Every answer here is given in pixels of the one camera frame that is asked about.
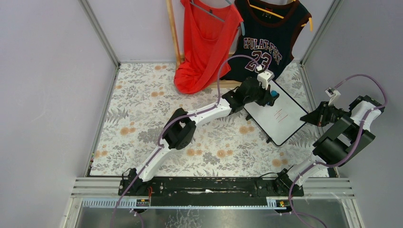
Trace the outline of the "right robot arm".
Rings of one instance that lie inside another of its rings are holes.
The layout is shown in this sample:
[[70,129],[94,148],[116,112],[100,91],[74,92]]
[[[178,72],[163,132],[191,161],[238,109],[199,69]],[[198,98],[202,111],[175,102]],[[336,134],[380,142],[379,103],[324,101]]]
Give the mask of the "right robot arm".
[[329,101],[321,102],[316,110],[300,119],[318,127],[330,127],[314,142],[312,153],[303,162],[278,173],[273,191],[280,196],[292,195],[317,172],[346,164],[375,139],[370,126],[383,112],[384,105],[367,95],[357,97],[347,111]]

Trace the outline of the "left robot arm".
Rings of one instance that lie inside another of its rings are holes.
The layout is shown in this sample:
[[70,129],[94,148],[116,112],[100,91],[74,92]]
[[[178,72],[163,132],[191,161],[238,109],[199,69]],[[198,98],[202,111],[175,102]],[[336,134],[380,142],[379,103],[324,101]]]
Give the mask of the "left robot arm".
[[160,133],[156,148],[135,169],[134,180],[141,183],[150,181],[171,152],[191,143],[198,126],[237,113],[249,103],[273,106],[279,96],[277,91],[271,90],[268,82],[248,77],[240,86],[219,97],[217,102],[188,112],[183,108],[177,109]]

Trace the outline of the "white whiteboard black frame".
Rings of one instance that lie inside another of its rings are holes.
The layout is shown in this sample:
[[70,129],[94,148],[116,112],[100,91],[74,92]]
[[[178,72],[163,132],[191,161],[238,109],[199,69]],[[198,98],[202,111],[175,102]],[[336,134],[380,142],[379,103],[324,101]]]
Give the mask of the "white whiteboard black frame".
[[244,109],[248,113],[247,117],[253,119],[265,133],[267,143],[282,146],[306,124],[300,118],[308,114],[308,111],[278,83],[271,81],[270,89],[279,94],[273,106],[249,103]]

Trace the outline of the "blue whiteboard eraser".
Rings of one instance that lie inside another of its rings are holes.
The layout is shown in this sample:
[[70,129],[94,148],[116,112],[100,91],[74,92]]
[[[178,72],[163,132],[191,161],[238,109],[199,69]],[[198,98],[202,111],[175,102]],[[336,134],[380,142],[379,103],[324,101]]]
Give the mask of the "blue whiteboard eraser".
[[272,91],[270,92],[270,94],[271,94],[272,97],[276,97],[276,96],[278,95],[278,92],[275,91],[275,90],[272,90]]

